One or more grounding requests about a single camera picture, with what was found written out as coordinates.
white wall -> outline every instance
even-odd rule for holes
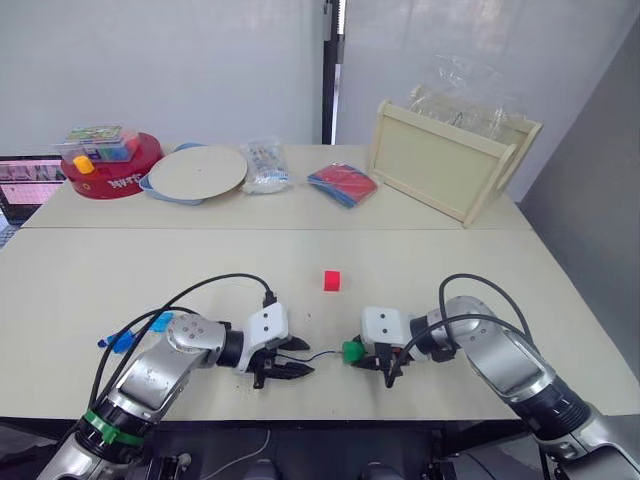
[[[519,201],[639,12],[638,0],[348,0],[336,141],[370,143],[378,104],[405,105],[435,53],[489,63],[545,125],[509,186]]]
[[[638,132],[640,21],[521,207],[640,379]]]
[[[319,143],[318,0],[0,0],[0,155],[76,125]]]

plastic bag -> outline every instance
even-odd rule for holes
[[[520,96],[497,70],[458,56],[436,55],[409,99],[412,112],[498,141],[510,119],[525,117]]]
[[[240,147],[247,160],[247,178],[242,191],[275,193],[291,185],[282,144],[275,138],[258,139]]]
[[[307,181],[347,208],[355,207],[378,189],[373,177],[343,163],[334,163],[318,170],[309,175]]]

table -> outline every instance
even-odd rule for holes
[[[325,293],[322,271],[345,277]],[[547,360],[609,415],[638,413],[640,388],[544,245],[528,230],[213,230],[29,228],[0,254],[4,416],[77,418],[86,408],[100,352],[96,340],[188,285],[219,273],[265,278],[290,311],[291,331],[314,352],[359,332],[365,305],[423,313],[448,274],[479,273],[503,286],[529,318]],[[480,296],[513,319],[482,286]],[[183,305],[235,326],[260,308],[262,291],[233,280],[194,292]],[[463,355],[412,364],[392,390],[382,376],[318,359],[292,382],[251,388],[251,376],[200,370],[169,420],[460,420],[514,418]]]
[[[457,229],[460,222],[383,186],[348,210],[306,184],[307,175],[334,162],[364,169],[366,149],[355,146],[287,146],[295,186],[277,195],[238,191],[197,206],[159,202],[145,194],[115,200],[79,196],[64,184],[24,225],[26,228],[189,228],[189,229]],[[531,226],[506,196],[478,218],[473,229],[529,230]]]

clear plastic bag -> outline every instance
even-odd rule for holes
[[[242,191],[248,194],[275,193],[291,185],[282,144],[276,138],[251,141],[240,147],[247,160],[247,178]]]
[[[459,56],[436,55],[409,99],[412,112],[498,141],[508,120],[525,117],[519,94],[497,70]]]

orange cap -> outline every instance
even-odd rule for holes
[[[91,163],[91,160],[89,160],[89,157],[86,155],[78,155],[75,157],[73,159],[73,164],[83,175],[87,175],[96,169],[96,167],[93,166],[93,163]]]

